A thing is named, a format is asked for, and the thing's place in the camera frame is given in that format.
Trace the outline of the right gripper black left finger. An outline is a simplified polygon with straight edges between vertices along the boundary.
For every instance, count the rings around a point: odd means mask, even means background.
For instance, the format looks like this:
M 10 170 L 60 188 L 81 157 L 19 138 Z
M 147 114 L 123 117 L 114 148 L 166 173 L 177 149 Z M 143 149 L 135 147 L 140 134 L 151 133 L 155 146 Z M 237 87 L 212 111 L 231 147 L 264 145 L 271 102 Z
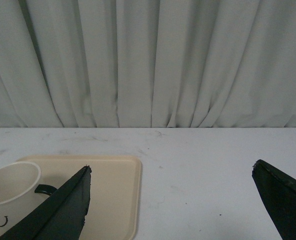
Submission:
M 35 193 L 49 197 L 0 240 L 78 240 L 91 199 L 91 172 L 88 165 L 82 167 L 58 189 L 38 185 Z

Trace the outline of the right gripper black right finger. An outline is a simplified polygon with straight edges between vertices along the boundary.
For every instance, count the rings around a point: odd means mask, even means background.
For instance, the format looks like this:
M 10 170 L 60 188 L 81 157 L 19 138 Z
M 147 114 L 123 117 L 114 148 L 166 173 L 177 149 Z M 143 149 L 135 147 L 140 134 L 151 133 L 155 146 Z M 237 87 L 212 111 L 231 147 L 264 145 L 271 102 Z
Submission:
M 296 179 L 261 159 L 252 178 L 281 238 L 296 240 Z

